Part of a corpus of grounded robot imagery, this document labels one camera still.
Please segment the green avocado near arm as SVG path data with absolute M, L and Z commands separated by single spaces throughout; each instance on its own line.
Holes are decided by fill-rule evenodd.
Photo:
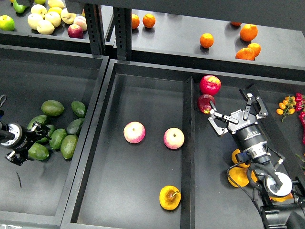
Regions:
M 70 122 L 66 128 L 68 135 L 79 135 L 84 122 L 84 118 L 78 118 Z

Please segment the yellow pear under arm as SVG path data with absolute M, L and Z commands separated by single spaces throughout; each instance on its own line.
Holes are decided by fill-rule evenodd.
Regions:
M 240 153 L 241 153 L 241 151 L 239 149 L 236 149 L 232 152 L 231 159 L 234 164 L 238 164 L 241 161 L 240 157 L 239 157 Z M 241 163 L 238 165 L 238 167 L 241 167 L 241 168 L 248 168 L 249 166 L 250 165 L 246 164 L 246 163 Z

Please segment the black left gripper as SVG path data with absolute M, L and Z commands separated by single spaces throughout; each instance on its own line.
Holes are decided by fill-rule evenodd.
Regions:
M 26 150 L 33 145 L 33 142 L 43 138 L 51 140 L 49 136 L 50 130 L 46 125 L 37 121 L 33 123 L 30 131 L 17 123 L 2 125 L 0 129 L 0 145 L 12 150 L 7 153 L 5 158 L 18 166 L 22 166 L 25 161 L 33 161 L 33 158 L 29 157 Z

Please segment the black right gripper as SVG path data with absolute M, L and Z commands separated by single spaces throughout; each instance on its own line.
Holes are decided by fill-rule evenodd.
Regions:
M 238 110 L 227 116 L 218 113 L 214 103 L 210 101 L 211 110 L 208 121 L 219 137 L 222 137 L 228 131 L 230 132 L 242 153 L 239 156 L 241 160 L 265 165 L 270 162 L 270 157 L 266 151 L 267 137 L 261 129 L 258 119 L 267 117 L 269 113 L 261 97 L 253 96 L 245 88 L 240 88 L 239 91 L 246 100 L 245 110 Z M 256 115 L 250 113 L 252 103 L 257 104 L 259 108 Z M 215 120 L 228 125 L 227 127 L 220 127 Z

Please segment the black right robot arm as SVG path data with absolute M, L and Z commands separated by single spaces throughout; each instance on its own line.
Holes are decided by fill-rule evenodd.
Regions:
M 243 110 L 237 110 L 230 115 L 217 112 L 213 102 L 208 118 L 210 125 L 221 137 L 230 133 L 239 153 L 236 154 L 237 163 L 227 169 L 230 182 L 241 190 L 244 186 L 233 176 L 235 168 L 241 164 L 249 165 L 244 174 L 247 184 L 257 191 L 262 201 L 259 206 L 254 194 L 248 197 L 258 210 L 265 229 L 303 229 L 305 227 L 305 193 L 302 189 L 304 182 L 299 178 L 290 178 L 278 167 L 285 161 L 285 157 L 276 152 L 278 161 L 272 163 L 271 148 L 268 146 L 267 136 L 263 132 L 259 120 L 268 116 L 268 111 L 259 96 L 254 96 L 245 89 L 239 90 L 246 101 Z

